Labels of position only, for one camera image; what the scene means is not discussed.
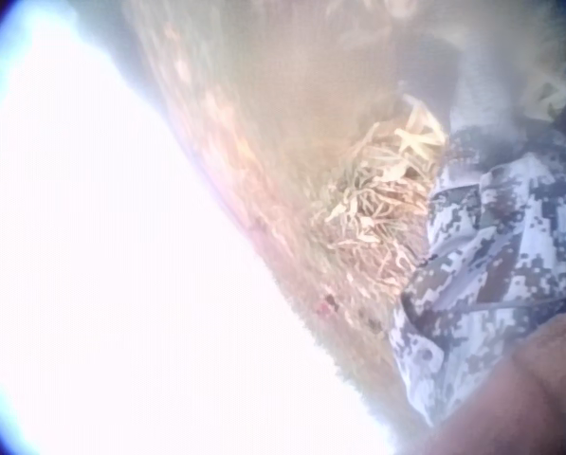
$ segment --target sky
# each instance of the sky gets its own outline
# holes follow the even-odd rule
[[[20,454],[382,454],[391,437],[73,13],[0,28],[0,430]]]

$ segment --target camouflage pants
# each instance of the camouflage pants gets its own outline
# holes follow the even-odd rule
[[[566,139],[550,129],[497,147],[482,129],[452,137],[429,201],[429,257],[394,315],[397,364],[431,425],[566,311]]]

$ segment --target camouflage clothing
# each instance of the camouflage clothing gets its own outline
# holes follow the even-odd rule
[[[566,139],[552,128],[528,136],[515,127],[510,95],[494,86],[492,65],[471,61],[476,55],[460,64],[447,155],[429,200],[429,256],[390,333],[409,400],[430,425],[518,340],[566,311]]]

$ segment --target camouflage sleeve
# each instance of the camouflage sleeve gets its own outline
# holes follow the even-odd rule
[[[518,340],[566,311],[566,138],[552,129],[521,136],[507,93],[487,89],[495,74],[479,71],[474,55],[463,63],[430,195],[429,256],[390,332],[409,400],[430,425]]]

